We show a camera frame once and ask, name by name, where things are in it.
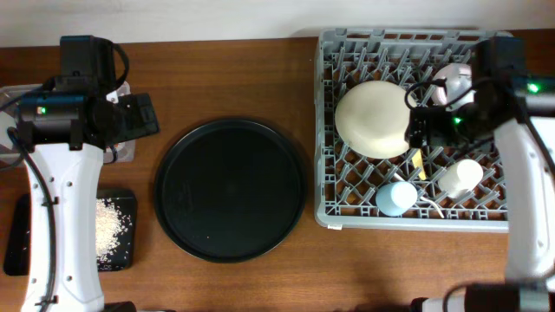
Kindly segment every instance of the yellow object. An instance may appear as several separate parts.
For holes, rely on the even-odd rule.
[[[416,152],[415,156],[413,156],[412,158],[413,161],[413,166],[415,168],[421,168],[420,173],[418,173],[418,178],[420,178],[422,181],[426,180],[426,172],[424,171],[424,161],[422,160],[422,151],[418,150],[418,152]]]

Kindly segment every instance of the round black tray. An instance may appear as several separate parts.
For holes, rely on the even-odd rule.
[[[156,215],[183,250],[237,263],[281,243],[297,223],[306,175],[293,145],[252,120],[217,120],[179,140],[154,187]]]

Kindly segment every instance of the light blue cup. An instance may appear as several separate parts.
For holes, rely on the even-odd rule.
[[[394,182],[380,187],[375,195],[375,203],[385,215],[397,217],[412,207],[417,198],[418,193],[409,182]]]

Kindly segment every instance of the wooden table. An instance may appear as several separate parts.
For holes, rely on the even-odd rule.
[[[529,68],[555,74],[555,31],[518,31]],[[295,230],[270,253],[239,264],[187,255],[160,228],[153,182],[160,160],[183,134],[209,120],[248,116],[291,138],[312,174],[316,38],[125,44],[134,93],[148,92],[161,133],[137,141],[135,160],[105,166],[101,187],[133,190],[139,200],[134,264],[101,273],[106,302],[178,311],[377,311],[455,283],[503,278],[507,235],[424,231],[331,231],[314,219],[313,190]],[[0,49],[0,82],[43,81],[59,72],[57,47]],[[0,255],[27,174],[0,181]],[[0,310],[19,310],[27,277],[0,274]]]

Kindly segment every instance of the white cable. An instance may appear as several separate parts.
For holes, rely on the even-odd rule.
[[[405,179],[403,179],[397,172],[393,174],[393,178],[406,182]],[[445,216],[443,215],[443,212],[441,212],[441,208],[433,200],[426,198],[424,195],[420,197],[420,200],[431,204],[435,208],[435,210],[440,214],[440,217],[445,218]]]
[[[441,208],[433,200],[425,198],[424,196],[420,197],[420,200],[431,204],[437,210],[437,212],[440,214],[440,217],[445,218],[445,216],[443,215],[443,212],[441,212]]]

